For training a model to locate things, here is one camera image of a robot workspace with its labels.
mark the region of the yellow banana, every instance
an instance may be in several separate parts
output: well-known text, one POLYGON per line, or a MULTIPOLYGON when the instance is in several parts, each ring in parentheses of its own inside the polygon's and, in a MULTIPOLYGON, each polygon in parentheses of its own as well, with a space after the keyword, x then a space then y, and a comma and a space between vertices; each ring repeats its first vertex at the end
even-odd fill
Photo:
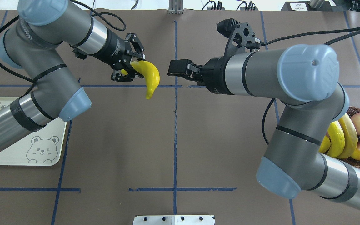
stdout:
POLYGON ((339 121, 331 122, 327 132, 331 142, 327 155, 335 158, 343 152, 345 146, 344 132, 339 121))
POLYGON ((327 150, 329 150, 329 148, 330 148, 330 145, 331 145, 330 139, 327 136, 325 136, 323 138, 322 144, 320 145, 319 152, 320 153, 327 152, 327 150))
MULTIPOLYGON (((147 85, 147 94, 145 98, 150 99, 153 96, 156 87, 159 85, 160 77, 158 69, 154 64, 144 60, 132 61, 130 62, 130 65, 133 66, 134 70, 144 76, 147 85)), ((125 70, 121 70, 120 72, 123 75, 127 75, 125 70)))
POLYGON ((350 157, 358 144, 358 136, 353 122, 348 114, 344 114, 339 120, 342 130, 344 131, 345 147, 342 153, 336 158, 348 158, 350 157))

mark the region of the white bracket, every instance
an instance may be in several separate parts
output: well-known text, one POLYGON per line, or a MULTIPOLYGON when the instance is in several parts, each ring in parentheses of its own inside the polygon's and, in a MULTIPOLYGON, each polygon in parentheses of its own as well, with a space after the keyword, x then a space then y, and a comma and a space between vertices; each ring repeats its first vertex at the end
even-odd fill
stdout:
POLYGON ((183 0, 169 0, 169 14, 183 14, 183 0))
POLYGON ((133 225, 215 225, 212 215, 137 216, 133 225))

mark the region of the light blue joint cap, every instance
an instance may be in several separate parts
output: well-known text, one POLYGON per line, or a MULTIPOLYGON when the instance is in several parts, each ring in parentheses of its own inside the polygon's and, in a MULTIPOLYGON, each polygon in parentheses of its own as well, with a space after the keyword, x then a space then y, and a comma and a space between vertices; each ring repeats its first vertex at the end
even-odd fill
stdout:
POLYGON ((6 62, 8 65, 10 65, 13 68, 16 69, 22 69, 21 66, 17 65, 7 54, 6 49, 5 49, 5 44, 4 44, 4 39, 5 39, 5 34, 2 37, 0 37, 0 58, 1 60, 3 60, 4 62, 6 62))
POLYGON ((63 121, 71 121, 74 117, 85 112, 91 107, 91 100, 88 98, 84 88, 79 88, 75 94, 67 101, 62 111, 59 113, 59 118, 63 121))
POLYGON ((300 186, 287 173, 266 157, 262 157, 256 180, 269 191, 288 199, 297 197, 301 191, 300 186))
POLYGON ((344 114, 347 112, 348 107, 350 106, 350 98, 348 97, 347 92, 345 91, 344 87, 340 83, 338 83, 338 84, 342 88, 342 91, 344 92, 344 96, 345 96, 345 98, 344 98, 344 106, 342 107, 342 110, 341 110, 340 114, 338 114, 338 116, 336 116, 336 118, 334 118, 332 120, 332 122, 334 122, 336 120, 339 120, 341 117, 343 117, 344 114))
POLYGON ((57 20, 68 7, 68 0, 19 0, 17 11, 26 22, 44 26, 57 20))
POLYGON ((287 48, 277 63, 277 78, 284 92, 303 102, 320 101, 333 94, 340 66, 336 52, 324 44, 287 48))

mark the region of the robotiq logo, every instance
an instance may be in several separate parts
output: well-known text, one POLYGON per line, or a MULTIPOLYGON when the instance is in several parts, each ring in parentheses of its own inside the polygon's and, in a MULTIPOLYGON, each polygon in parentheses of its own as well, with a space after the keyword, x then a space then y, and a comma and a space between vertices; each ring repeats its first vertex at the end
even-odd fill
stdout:
POLYGON ((110 56, 119 54, 119 51, 120 51, 120 43, 119 43, 119 40, 117 40, 116 48, 110 56))
POLYGON ((20 20, 20 27, 22 28, 24 34, 26 37, 30 40, 33 39, 33 37, 29 34, 29 31, 27 30, 26 26, 24 25, 24 20, 20 20))

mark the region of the bear drawing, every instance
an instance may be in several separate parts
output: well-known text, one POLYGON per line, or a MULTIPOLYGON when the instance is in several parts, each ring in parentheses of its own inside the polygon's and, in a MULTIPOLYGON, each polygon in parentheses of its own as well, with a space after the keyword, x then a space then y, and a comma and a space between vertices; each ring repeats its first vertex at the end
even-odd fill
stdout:
POLYGON ((31 139, 31 147, 26 154, 27 159, 33 163, 52 163, 58 156, 56 145, 59 138, 53 136, 50 139, 41 139, 35 136, 31 139))

